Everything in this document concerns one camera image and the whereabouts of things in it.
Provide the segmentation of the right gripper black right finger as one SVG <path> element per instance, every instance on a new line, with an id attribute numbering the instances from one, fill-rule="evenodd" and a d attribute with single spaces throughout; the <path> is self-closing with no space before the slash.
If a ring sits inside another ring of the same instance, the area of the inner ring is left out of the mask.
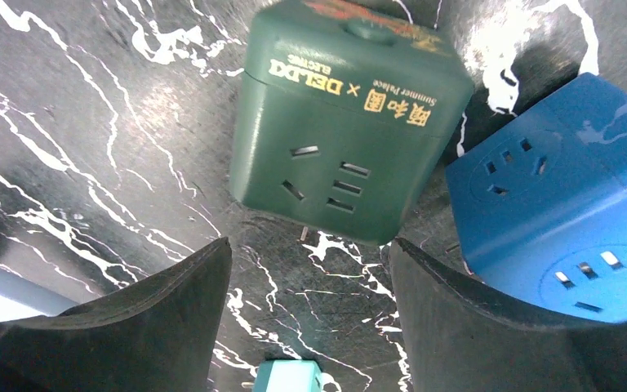
<path id="1" fill-rule="evenodd" d="M 505 295 L 396 238 L 389 254 L 417 391 L 627 391 L 627 323 Z"/>

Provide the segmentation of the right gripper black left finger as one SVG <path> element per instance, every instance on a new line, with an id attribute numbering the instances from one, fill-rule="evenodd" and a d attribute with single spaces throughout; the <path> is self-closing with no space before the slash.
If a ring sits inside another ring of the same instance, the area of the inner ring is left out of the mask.
<path id="1" fill-rule="evenodd" d="M 205 391 L 232 268 L 227 238 L 55 317 L 0 322 L 0 391 Z"/>

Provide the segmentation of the teal charger plug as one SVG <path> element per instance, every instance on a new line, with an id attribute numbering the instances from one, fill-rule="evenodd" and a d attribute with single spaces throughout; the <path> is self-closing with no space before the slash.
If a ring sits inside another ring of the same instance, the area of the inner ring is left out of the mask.
<path id="1" fill-rule="evenodd" d="M 242 386 L 253 392 L 322 392 L 322 372 L 313 360 L 267 360 L 258 367 L 255 380 Z"/>

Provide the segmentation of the blue cube adapter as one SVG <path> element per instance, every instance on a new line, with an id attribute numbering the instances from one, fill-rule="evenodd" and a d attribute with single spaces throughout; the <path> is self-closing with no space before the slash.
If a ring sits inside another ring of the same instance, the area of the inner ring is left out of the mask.
<path id="1" fill-rule="evenodd" d="M 541 308 L 627 322 L 627 93 L 583 73 L 446 169 L 461 253 Z"/>

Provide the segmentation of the light blue power strip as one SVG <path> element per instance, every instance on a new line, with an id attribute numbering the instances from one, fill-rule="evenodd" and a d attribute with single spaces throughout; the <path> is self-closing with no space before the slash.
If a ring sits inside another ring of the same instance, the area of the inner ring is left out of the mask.
<path id="1" fill-rule="evenodd" d="M 78 303 L 0 269 L 0 322 L 55 317 Z"/>

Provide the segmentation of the dark green cube adapter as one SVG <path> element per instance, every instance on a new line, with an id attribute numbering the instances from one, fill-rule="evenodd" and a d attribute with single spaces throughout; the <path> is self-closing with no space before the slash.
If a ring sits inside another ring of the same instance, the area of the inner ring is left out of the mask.
<path id="1" fill-rule="evenodd" d="M 250 26 L 230 192 L 360 243 L 401 229 L 474 92 L 455 48 L 347 1 L 280 1 Z"/>

